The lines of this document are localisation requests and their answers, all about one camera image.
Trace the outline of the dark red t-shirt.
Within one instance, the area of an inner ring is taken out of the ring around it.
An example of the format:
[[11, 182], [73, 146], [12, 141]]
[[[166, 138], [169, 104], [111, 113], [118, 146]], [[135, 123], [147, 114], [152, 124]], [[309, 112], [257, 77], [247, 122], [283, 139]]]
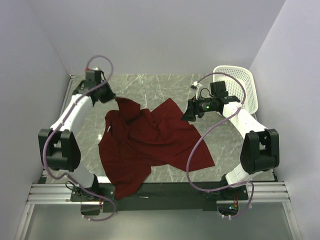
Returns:
[[152, 167], [171, 165], [182, 171], [197, 171], [215, 165], [205, 142], [188, 164], [201, 135], [194, 125], [182, 121], [183, 113], [170, 98], [154, 110], [123, 97], [118, 109], [105, 116], [105, 131], [98, 145], [103, 169], [115, 187], [117, 200], [136, 193]]

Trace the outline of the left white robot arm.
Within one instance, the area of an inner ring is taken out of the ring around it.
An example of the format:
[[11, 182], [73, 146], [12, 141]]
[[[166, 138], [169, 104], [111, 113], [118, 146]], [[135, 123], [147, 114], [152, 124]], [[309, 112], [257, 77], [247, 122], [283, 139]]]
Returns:
[[71, 185], [74, 194], [88, 201], [99, 199], [102, 193], [97, 176], [81, 164], [75, 136], [95, 103], [107, 103], [115, 97], [104, 72], [87, 68], [59, 119], [38, 133], [41, 163], [47, 173], [55, 180], [66, 178], [65, 185]]

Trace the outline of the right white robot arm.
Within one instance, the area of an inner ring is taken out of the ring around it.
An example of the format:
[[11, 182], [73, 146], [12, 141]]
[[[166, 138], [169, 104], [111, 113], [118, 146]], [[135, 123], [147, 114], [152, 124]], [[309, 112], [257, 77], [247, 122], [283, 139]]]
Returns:
[[[238, 186], [250, 184], [253, 188], [254, 185], [251, 182], [253, 177], [279, 166], [279, 133], [255, 120], [235, 96], [221, 99], [191, 98], [187, 101], [187, 108], [181, 119], [194, 122], [197, 116], [201, 118], [207, 112], [219, 112], [224, 119], [207, 130], [191, 150], [186, 164], [186, 177], [194, 189], [206, 193], [219, 191], [222, 198], [230, 200], [237, 194]], [[193, 155], [211, 131], [228, 121], [234, 125], [243, 138], [240, 163], [225, 175], [225, 184], [213, 189], [200, 188], [191, 181], [189, 175]]]

